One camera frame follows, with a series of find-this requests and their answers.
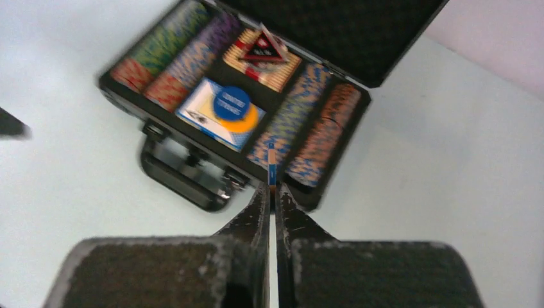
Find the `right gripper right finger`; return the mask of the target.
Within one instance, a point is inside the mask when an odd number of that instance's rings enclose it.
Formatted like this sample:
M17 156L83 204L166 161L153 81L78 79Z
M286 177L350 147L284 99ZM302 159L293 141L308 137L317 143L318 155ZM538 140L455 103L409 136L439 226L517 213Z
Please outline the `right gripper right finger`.
M437 241L342 241L275 196L281 307L482 307L457 250Z

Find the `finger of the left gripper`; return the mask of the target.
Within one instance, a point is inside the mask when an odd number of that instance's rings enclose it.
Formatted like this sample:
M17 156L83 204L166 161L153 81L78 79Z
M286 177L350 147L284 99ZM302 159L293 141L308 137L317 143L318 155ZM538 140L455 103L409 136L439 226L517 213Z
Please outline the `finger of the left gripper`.
M25 139L30 137L28 125L1 108L1 138Z

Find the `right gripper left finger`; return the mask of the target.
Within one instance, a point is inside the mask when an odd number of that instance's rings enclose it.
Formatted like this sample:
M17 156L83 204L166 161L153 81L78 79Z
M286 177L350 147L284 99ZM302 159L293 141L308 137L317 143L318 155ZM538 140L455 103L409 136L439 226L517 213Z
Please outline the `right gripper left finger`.
M45 307L268 307L270 190L210 236L92 237L68 254Z

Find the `grey poker chip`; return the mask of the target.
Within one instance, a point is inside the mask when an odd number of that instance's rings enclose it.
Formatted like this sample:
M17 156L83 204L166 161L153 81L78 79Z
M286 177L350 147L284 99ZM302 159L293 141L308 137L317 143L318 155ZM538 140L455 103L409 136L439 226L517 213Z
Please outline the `grey poker chip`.
M270 188L276 186L276 152L275 144L268 144L268 184Z

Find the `blue small blind button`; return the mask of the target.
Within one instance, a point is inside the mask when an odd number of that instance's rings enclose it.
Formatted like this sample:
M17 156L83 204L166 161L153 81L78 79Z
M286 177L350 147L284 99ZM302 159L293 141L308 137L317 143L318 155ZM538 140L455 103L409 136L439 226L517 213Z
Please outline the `blue small blind button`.
M240 121L250 109L249 95L238 87L223 87L213 100L213 111L219 119Z

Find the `black poker case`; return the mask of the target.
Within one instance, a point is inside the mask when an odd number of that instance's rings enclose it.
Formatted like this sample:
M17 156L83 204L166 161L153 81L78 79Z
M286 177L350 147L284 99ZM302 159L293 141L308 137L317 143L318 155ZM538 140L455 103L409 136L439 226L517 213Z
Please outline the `black poker case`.
M317 208L354 130L444 1L180 1L99 78L140 165L203 210L277 180Z

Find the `red card deck box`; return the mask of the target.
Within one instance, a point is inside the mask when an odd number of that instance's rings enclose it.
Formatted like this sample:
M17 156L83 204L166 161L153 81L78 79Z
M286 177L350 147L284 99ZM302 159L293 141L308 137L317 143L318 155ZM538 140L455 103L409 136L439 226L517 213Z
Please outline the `red card deck box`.
M281 93L287 82L293 76L295 70L301 64L299 56L289 52L289 61L286 64L272 64L263 62L245 62L239 60L243 49L257 36L258 30L246 28L237 40L223 55L223 60L230 67L245 74L271 90Z

